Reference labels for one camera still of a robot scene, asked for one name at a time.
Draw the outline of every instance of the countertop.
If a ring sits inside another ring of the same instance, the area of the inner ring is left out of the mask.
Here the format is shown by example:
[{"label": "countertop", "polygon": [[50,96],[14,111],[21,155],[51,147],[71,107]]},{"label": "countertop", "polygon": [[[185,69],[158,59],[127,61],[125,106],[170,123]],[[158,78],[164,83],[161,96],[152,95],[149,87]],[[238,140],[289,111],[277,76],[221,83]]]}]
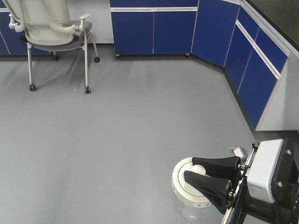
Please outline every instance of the countertop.
[{"label": "countertop", "polygon": [[299,51],[299,0],[246,0]]}]

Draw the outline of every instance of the black countertop edge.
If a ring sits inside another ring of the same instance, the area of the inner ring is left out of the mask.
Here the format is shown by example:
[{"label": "black countertop edge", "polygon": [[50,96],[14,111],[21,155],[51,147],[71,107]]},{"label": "black countertop edge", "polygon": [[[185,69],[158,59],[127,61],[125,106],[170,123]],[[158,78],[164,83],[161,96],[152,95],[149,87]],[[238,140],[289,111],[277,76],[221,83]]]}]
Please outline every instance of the black countertop edge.
[{"label": "black countertop edge", "polygon": [[282,31],[271,19],[267,17],[254,3],[246,0],[266,21],[271,24],[297,51],[299,51],[299,43],[292,40],[284,31]]}]

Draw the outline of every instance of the chair caster wheel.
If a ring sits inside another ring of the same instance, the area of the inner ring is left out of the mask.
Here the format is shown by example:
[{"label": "chair caster wheel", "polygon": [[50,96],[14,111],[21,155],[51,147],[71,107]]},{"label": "chair caster wheel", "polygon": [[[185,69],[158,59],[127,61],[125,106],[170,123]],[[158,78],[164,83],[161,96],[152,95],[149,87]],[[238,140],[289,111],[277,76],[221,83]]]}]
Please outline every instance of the chair caster wheel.
[{"label": "chair caster wheel", "polygon": [[59,57],[57,55],[53,55],[53,61],[58,61]]},{"label": "chair caster wheel", "polygon": [[34,84],[29,85],[29,90],[30,91],[35,91],[36,90],[36,85],[34,85]]},{"label": "chair caster wheel", "polygon": [[85,87],[85,93],[86,94],[89,94],[89,93],[91,93],[92,92],[92,90],[90,89],[90,87],[88,86],[88,87]]},{"label": "chair caster wheel", "polygon": [[94,58],[94,62],[99,63],[100,62],[100,58],[99,57],[95,57]]}]

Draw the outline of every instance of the white cabinet trim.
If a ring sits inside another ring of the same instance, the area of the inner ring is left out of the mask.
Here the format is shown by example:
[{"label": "white cabinet trim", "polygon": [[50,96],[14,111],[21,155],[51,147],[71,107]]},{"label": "white cabinet trim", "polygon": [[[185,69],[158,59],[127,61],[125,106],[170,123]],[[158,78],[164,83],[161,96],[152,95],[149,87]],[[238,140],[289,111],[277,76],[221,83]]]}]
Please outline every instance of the white cabinet trim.
[{"label": "white cabinet trim", "polygon": [[118,7],[110,8],[112,13],[132,13],[132,12],[153,12],[154,8],[142,8],[142,7]]},{"label": "white cabinet trim", "polygon": [[256,42],[252,39],[252,37],[249,35],[249,33],[246,31],[246,29],[242,26],[242,24],[236,20],[235,24],[237,27],[241,30],[241,32],[244,34],[246,39],[249,41],[253,49],[257,52],[257,54],[261,57],[263,62],[267,65],[269,70],[272,72],[272,74],[275,76],[276,79],[279,79],[281,77],[279,71],[275,68],[275,66],[272,64],[272,62],[267,58],[267,56],[263,53],[263,51],[259,48],[259,46],[256,44]]},{"label": "white cabinet trim", "polygon": [[0,13],[9,13],[7,8],[0,8]]},{"label": "white cabinet trim", "polygon": [[299,57],[299,52],[271,25],[264,19],[249,3],[242,1],[241,7],[251,16],[251,18],[258,24],[260,29],[271,38],[275,44],[289,56],[293,52]]},{"label": "white cabinet trim", "polygon": [[197,7],[112,7],[112,13],[120,12],[197,12]]},{"label": "white cabinet trim", "polygon": [[236,4],[236,5],[240,5],[241,4],[240,0],[222,0],[222,1],[227,1],[229,3],[233,3],[233,4]]}]

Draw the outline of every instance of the chair seat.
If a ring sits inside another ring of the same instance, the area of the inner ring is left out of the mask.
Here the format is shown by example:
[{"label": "chair seat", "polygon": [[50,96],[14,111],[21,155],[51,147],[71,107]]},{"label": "chair seat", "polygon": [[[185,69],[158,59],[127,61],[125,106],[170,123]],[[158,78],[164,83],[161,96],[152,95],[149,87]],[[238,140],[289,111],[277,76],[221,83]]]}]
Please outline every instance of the chair seat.
[{"label": "chair seat", "polygon": [[[80,25],[80,21],[71,21],[73,25]],[[92,23],[91,22],[84,22],[84,29],[86,30],[86,33],[88,34],[89,31],[92,28]],[[63,44],[63,45],[55,45],[55,46],[46,46],[46,45],[38,45],[38,44],[33,44],[32,46],[34,48],[40,49],[40,50],[48,50],[48,51],[65,51],[65,50],[72,50],[72,49],[77,49],[79,48],[83,41],[84,41],[84,34],[83,31],[76,32],[75,35],[78,36],[77,41],[71,41],[70,43]]]}]

